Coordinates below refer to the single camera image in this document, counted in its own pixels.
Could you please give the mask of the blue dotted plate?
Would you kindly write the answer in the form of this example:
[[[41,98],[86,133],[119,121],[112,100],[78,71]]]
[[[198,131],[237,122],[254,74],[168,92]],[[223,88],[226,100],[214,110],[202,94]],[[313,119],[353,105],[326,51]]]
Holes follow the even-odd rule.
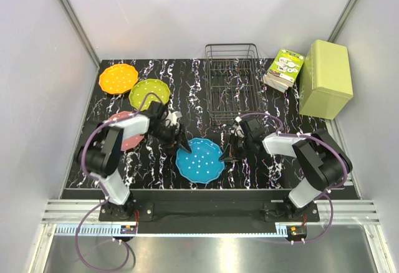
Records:
[[[219,161],[222,150],[219,145],[206,138],[193,138],[188,141],[191,153],[179,149],[176,153],[176,166],[180,175],[192,183],[208,184],[218,179],[225,168]]]

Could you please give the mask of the black wire dish rack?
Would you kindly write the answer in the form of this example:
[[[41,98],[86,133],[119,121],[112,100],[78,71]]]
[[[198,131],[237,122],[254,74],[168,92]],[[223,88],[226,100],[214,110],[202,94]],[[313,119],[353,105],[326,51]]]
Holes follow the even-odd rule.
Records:
[[[261,72],[253,43],[205,46],[207,111],[212,126],[232,125],[240,115],[260,110]]]

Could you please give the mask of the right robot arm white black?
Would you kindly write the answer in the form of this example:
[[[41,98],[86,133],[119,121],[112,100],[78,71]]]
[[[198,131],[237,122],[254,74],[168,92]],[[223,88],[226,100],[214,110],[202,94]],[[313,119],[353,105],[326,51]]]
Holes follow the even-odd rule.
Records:
[[[282,155],[295,158],[304,174],[280,203],[262,210],[267,221],[300,221],[312,203],[330,190],[342,186],[353,165],[327,130],[312,133],[283,133],[280,123],[273,133],[267,133],[259,117],[270,117],[264,112],[251,112],[234,120],[227,148],[220,161],[232,163],[243,160],[247,153]]]

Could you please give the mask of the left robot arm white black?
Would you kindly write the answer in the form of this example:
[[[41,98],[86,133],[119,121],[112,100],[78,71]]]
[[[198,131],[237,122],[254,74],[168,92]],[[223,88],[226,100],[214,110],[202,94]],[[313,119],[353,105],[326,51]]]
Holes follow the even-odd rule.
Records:
[[[150,135],[172,152],[181,148],[191,153],[181,117],[181,112],[171,112],[164,103],[153,101],[144,111],[137,110],[123,118],[101,123],[93,122],[85,128],[74,161],[85,176],[98,182],[105,195],[102,211],[121,221],[138,219],[134,196],[118,171],[122,143],[138,135]]]

